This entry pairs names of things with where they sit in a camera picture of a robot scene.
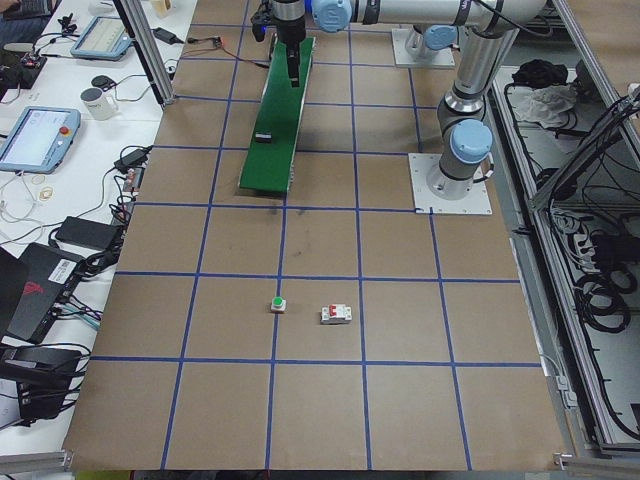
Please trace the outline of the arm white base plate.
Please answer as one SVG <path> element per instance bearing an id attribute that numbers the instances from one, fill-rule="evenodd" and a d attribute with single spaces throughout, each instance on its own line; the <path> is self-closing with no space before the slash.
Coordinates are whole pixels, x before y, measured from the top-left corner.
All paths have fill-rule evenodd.
<path id="1" fill-rule="evenodd" d="M 397 67 L 447 70 L 455 67 L 449 46 L 440 50 L 430 49 L 425 43 L 424 35 L 413 28 L 394 28 L 392 46 Z"/>
<path id="2" fill-rule="evenodd" d="M 491 215 L 492 207 L 482 166 L 467 180 L 452 180 L 439 168 L 440 154 L 410 153 L 409 171 L 414 211 L 436 215 Z"/>

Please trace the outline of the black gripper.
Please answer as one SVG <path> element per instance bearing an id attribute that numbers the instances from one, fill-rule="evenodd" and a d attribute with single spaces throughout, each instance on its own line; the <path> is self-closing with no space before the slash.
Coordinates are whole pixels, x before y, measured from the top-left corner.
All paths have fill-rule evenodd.
<path id="1" fill-rule="evenodd" d="M 286 45 L 287 73 L 291 86 L 300 86 L 300 53 L 295 49 L 306 38 L 305 1 L 273 0 L 272 15 L 280 40 Z"/>

